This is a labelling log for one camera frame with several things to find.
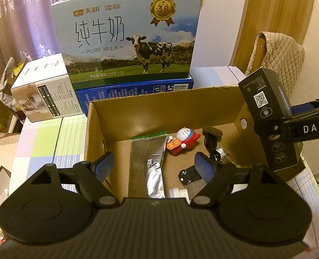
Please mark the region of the milk carton gift box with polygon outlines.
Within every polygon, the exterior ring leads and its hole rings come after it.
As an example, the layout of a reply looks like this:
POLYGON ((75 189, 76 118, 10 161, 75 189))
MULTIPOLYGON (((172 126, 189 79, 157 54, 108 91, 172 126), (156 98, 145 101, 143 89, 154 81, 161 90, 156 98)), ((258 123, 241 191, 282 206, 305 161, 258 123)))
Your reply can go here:
POLYGON ((201 0, 60 0, 52 18, 75 90, 187 78, 201 0))

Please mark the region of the blue flat box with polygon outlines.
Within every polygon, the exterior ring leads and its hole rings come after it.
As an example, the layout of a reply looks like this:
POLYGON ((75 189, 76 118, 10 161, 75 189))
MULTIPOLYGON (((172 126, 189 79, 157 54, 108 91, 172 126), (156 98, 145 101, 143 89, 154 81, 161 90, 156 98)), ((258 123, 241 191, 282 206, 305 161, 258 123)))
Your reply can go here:
POLYGON ((102 87, 76 90, 76 96, 83 113, 87 116, 89 103, 110 98, 147 95, 160 92, 189 90, 193 88, 194 80, 191 76, 184 79, 154 80, 132 82, 126 84, 106 85, 102 87))

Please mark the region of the white power adapter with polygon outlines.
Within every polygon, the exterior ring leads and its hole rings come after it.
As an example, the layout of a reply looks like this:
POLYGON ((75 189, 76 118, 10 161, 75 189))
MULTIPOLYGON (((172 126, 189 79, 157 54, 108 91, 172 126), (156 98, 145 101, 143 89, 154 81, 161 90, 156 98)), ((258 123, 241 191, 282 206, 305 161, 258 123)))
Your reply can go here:
POLYGON ((169 190, 170 198, 184 198, 186 202, 190 205, 190 198, 187 189, 171 188, 169 190))

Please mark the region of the clear plastic cup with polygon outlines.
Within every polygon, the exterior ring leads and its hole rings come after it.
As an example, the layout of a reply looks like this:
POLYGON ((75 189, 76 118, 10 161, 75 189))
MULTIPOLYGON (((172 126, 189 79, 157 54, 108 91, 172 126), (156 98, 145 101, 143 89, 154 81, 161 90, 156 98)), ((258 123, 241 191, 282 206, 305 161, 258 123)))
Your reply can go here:
POLYGON ((185 189, 187 190, 189 199, 192 200, 205 186, 206 183, 203 179, 191 182, 190 184, 186 185, 185 189))

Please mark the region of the white appliance box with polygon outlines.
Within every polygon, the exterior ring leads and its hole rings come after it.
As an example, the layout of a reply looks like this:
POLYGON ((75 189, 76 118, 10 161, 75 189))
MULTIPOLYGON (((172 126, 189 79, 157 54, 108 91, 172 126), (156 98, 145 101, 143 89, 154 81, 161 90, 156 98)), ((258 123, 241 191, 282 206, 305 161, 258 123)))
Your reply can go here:
POLYGON ((32 123, 83 113, 60 53, 26 63, 11 93, 32 123))

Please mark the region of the cotton swab bag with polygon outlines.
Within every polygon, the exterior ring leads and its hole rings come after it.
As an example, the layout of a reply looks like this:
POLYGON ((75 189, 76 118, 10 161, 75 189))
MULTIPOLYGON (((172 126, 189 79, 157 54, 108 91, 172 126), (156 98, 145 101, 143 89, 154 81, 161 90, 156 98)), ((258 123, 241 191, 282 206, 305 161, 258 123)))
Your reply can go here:
POLYGON ((218 147, 217 152, 220 154, 220 162, 221 163, 232 163, 237 167, 240 167, 240 164, 236 161, 235 158, 223 147, 218 147))

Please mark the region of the checkered tablecloth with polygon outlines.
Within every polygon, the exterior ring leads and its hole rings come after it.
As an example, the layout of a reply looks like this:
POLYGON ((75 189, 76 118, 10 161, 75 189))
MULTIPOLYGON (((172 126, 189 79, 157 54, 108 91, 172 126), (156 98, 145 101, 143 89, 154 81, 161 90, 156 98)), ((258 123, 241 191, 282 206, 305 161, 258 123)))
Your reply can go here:
MULTIPOLYGON (((191 72, 194 86, 236 85, 245 75, 232 66, 196 67, 191 72)), ((26 120, 21 131, 11 171, 10 192, 46 163, 71 167, 83 160, 87 118, 85 115, 32 123, 26 120)), ((311 247, 319 246, 319 190, 309 166, 288 182, 311 207, 312 224, 304 238, 311 247)))

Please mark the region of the white plastic bag clutter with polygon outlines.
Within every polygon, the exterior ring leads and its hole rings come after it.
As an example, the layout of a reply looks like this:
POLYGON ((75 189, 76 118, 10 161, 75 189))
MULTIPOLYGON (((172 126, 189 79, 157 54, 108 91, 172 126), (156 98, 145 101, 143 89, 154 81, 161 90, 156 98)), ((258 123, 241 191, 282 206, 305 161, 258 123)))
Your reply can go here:
POLYGON ((14 58, 10 57, 0 79, 0 101, 14 112, 18 112, 21 109, 11 93, 11 87, 26 63, 27 61, 23 60, 16 64, 14 58))

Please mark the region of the quilted chair cover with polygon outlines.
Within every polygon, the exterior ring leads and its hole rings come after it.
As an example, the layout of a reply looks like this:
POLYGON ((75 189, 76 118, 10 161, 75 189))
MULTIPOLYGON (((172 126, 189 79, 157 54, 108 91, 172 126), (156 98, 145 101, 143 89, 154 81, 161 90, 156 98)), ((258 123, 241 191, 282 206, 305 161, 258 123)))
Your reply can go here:
POLYGON ((245 72, 246 76, 259 68, 276 72, 290 96, 297 83, 305 59, 305 50, 294 38, 283 33, 259 32, 245 72))

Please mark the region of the red cat figurine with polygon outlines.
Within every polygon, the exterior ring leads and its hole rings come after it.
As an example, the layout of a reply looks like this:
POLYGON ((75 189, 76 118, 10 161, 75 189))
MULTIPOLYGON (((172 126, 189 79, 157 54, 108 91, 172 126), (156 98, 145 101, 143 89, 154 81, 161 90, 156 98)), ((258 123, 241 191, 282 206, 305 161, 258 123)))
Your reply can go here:
POLYGON ((172 155, 177 156, 183 150, 194 148, 200 137, 201 134, 196 133, 193 129, 181 128, 178 130, 176 136, 168 137, 166 149, 172 155))

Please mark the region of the silver foil pouch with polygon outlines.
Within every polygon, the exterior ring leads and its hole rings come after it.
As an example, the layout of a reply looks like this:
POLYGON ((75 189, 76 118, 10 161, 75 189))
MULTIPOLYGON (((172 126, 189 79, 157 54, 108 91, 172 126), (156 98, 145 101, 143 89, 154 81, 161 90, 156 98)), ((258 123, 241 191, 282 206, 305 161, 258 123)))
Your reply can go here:
POLYGON ((167 132, 132 138, 128 181, 129 198, 165 197, 162 165, 167 132))

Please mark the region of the black product box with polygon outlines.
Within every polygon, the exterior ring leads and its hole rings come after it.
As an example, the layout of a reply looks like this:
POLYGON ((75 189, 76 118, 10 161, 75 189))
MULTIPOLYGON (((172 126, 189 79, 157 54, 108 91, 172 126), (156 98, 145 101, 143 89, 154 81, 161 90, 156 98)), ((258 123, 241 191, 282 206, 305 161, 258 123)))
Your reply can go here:
POLYGON ((276 72, 259 68, 238 84, 260 137, 268 166, 279 172, 298 164, 303 143, 288 143, 280 134, 279 120, 291 118, 289 99, 276 72))

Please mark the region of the brown cardboard box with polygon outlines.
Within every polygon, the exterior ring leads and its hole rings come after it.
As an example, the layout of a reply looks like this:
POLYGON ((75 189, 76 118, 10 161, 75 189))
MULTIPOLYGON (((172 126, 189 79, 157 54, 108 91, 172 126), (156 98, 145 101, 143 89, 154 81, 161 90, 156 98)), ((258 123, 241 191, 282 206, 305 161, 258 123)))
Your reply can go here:
POLYGON ((84 157, 94 161, 107 151, 113 153, 114 168, 106 187, 122 200, 128 195, 135 136, 161 132, 175 135, 183 127, 200 133, 204 126, 223 132, 219 146, 238 165, 266 163, 253 119, 236 85, 93 101, 88 111, 84 157))

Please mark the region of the small toy car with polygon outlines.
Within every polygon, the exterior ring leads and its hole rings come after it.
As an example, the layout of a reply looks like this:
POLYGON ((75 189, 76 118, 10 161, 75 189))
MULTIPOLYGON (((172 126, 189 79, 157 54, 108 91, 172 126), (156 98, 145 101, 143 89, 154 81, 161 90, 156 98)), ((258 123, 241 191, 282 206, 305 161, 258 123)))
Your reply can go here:
POLYGON ((178 174, 179 181, 183 186, 187 186, 190 183, 201 180, 200 174, 197 172, 195 166, 183 169, 178 174))

